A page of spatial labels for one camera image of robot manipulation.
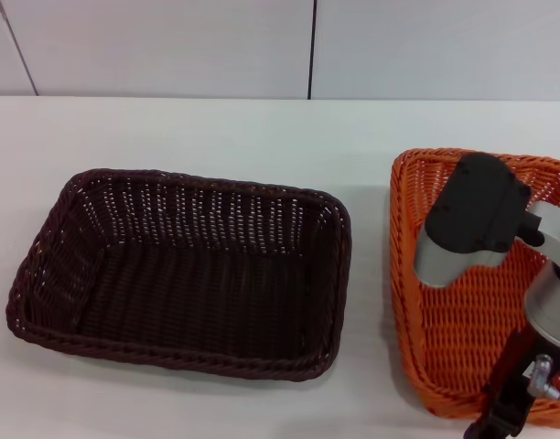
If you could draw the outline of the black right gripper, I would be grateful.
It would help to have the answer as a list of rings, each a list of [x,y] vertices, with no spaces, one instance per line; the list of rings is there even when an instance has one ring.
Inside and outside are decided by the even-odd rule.
[[[516,437],[521,432],[534,402],[523,373],[546,347],[532,328],[510,335],[490,377],[486,410],[467,428],[463,439]]]

